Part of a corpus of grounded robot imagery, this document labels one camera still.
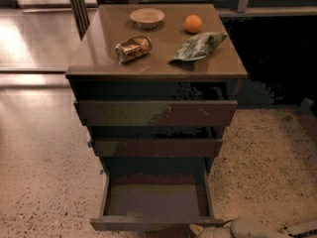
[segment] table top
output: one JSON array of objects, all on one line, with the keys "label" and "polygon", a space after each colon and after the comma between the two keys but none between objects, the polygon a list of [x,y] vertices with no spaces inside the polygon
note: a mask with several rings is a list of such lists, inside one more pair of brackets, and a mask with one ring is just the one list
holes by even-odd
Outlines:
[{"label": "table top", "polygon": [[[156,8],[164,19],[152,30],[143,30],[130,19],[141,8]],[[106,80],[212,80],[246,78],[247,72],[228,36],[207,58],[190,68],[169,64],[175,52],[192,35],[184,30],[187,16],[202,19],[201,32],[226,32],[211,4],[100,5],[66,72],[68,79]],[[147,36],[152,50],[145,57],[119,63],[116,45],[136,36]]]}]

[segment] cabinet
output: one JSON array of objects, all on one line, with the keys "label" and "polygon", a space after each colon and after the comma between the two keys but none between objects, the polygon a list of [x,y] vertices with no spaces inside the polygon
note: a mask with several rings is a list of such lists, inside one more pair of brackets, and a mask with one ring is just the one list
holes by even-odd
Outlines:
[{"label": "cabinet", "polygon": [[[91,224],[136,231],[220,224],[207,176],[247,73],[229,37],[190,70],[168,63],[190,37],[183,31],[186,16],[200,16],[203,32],[225,32],[212,5],[152,5],[165,18],[150,31],[129,18],[143,7],[101,5],[66,72],[107,175]],[[151,39],[151,53],[118,63],[116,44],[139,35]]]}]

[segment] bowl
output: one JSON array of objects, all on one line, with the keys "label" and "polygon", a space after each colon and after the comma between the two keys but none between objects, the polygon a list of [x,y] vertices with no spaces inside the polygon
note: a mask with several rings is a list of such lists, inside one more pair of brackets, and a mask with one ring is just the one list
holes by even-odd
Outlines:
[{"label": "bowl", "polygon": [[164,18],[164,13],[154,8],[143,8],[133,11],[130,18],[143,29],[153,29]]}]

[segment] soda can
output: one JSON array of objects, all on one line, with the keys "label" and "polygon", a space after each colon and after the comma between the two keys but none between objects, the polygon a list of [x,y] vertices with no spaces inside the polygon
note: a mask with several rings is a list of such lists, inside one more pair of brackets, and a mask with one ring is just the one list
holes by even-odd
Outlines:
[{"label": "soda can", "polygon": [[152,49],[151,41],[146,36],[137,36],[116,46],[119,62],[127,62],[147,55]]}]

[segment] orange ball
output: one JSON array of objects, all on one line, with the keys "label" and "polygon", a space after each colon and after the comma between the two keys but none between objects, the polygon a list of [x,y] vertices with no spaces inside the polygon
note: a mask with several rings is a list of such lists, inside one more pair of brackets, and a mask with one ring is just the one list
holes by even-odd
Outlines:
[{"label": "orange ball", "polygon": [[191,34],[197,34],[202,27],[202,20],[197,15],[189,15],[184,24],[185,30]]}]

